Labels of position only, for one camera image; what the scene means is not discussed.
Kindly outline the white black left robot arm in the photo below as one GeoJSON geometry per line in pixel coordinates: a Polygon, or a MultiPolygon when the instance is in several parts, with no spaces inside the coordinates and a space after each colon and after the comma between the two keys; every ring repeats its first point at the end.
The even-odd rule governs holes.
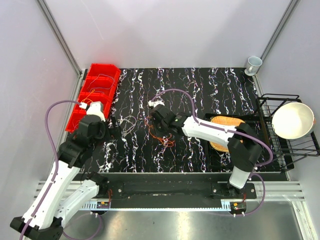
{"type": "Polygon", "coordinates": [[[85,110],[85,115],[59,147],[51,146],[54,163],[44,186],[23,216],[13,218],[10,223],[21,240],[58,240],[67,223],[84,204],[92,198],[110,199],[113,195],[108,178],[91,172],[69,197],[63,199],[74,177],[92,157],[95,146],[121,136],[115,117],[112,127],[108,126],[102,102],[76,104],[85,110]]]}

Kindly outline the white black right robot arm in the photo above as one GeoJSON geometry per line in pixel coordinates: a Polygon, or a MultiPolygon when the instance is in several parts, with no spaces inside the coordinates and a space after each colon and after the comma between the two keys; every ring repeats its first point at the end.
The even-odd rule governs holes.
{"type": "Polygon", "coordinates": [[[257,136],[248,124],[225,125],[186,113],[174,114],[161,101],[150,100],[148,107],[157,136],[171,134],[197,138],[227,149],[233,164],[227,185],[228,195],[236,199],[244,194],[245,184],[262,152],[261,144],[254,141],[257,136]]]}

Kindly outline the red storage bin row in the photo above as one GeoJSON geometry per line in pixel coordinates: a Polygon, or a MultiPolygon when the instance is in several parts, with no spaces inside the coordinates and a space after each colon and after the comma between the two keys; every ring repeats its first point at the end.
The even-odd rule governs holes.
{"type": "Polygon", "coordinates": [[[90,105],[101,102],[102,112],[109,117],[121,70],[113,64],[93,63],[78,94],[77,101],[90,105]]]}

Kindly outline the woven bamboo tray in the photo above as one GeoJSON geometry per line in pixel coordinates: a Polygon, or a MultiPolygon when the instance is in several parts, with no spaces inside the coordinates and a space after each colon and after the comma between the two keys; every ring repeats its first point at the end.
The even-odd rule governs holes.
{"type": "MultiPolygon", "coordinates": [[[[234,118],[234,117],[227,117],[227,116],[215,116],[210,119],[212,123],[219,124],[219,125],[225,125],[225,126],[236,126],[238,127],[240,124],[245,123],[245,121],[234,118]]],[[[216,142],[210,142],[210,145],[213,149],[219,152],[229,153],[229,150],[227,147],[222,146],[221,144],[218,144],[216,142]]]]}

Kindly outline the white mug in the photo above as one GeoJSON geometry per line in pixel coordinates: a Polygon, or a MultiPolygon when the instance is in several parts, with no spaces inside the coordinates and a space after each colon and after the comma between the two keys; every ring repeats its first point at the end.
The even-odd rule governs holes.
{"type": "Polygon", "coordinates": [[[259,68],[261,67],[261,65],[263,64],[263,61],[261,58],[257,57],[257,56],[250,56],[247,59],[247,63],[246,63],[246,67],[244,70],[244,73],[247,76],[254,76],[257,71],[259,70],[259,68]]]}

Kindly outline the white bowl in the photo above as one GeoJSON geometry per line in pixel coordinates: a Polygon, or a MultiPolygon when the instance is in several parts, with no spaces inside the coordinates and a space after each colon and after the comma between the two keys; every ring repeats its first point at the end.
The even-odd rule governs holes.
{"type": "Polygon", "coordinates": [[[301,102],[290,102],[281,106],[272,117],[275,134],[286,140],[297,140],[309,135],[316,118],[312,109],[301,102]]]}

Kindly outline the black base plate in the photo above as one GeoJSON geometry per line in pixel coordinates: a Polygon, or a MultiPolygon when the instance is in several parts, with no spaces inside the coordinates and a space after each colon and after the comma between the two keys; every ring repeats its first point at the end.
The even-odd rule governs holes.
{"type": "Polygon", "coordinates": [[[116,202],[155,202],[188,197],[201,199],[256,200],[256,188],[247,182],[242,189],[229,183],[230,173],[83,173],[77,180],[106,178],[102,194],[116,202]]]}

